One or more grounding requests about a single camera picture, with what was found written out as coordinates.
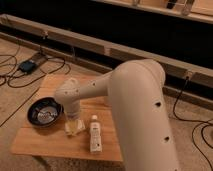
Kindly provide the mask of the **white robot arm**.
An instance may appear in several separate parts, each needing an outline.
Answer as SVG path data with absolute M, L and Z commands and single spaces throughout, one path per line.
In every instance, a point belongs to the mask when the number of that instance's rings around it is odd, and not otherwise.
M 126 171 L 181 171 L 163 97 L 165 71 L 131 60 L 82 85 L 64 82 L 54 99 L 74 118 L 82 99 L 106 96 Z

